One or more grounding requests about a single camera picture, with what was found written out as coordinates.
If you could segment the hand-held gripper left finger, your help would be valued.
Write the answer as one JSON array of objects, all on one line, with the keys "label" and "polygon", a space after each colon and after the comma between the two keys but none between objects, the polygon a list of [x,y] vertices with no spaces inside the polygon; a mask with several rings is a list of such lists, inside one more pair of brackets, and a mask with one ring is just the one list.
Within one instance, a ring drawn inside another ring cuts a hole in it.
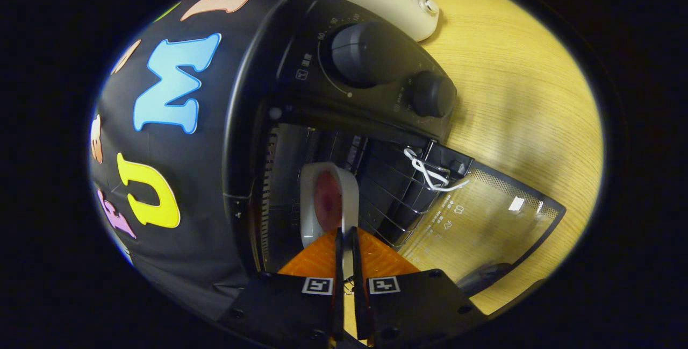
[{"label": "hand-held gripper left finger", "polygon": [[319,237],[334,254],[330,276],[260,272],[219,318],[232,334],[267,348],[330,348],[344,334],[342,231]]}]

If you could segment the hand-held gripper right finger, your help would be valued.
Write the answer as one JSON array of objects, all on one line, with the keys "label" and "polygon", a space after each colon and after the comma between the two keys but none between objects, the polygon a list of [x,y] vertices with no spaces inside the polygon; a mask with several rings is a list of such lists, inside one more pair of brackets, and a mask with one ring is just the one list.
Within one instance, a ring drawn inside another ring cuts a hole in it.
[{"label": "hand-held gripper right finger", "polygon": [[487,321],[443,270],[420,270],[359,228],[349,243],[357,337],[369,347],[446,347]]}]

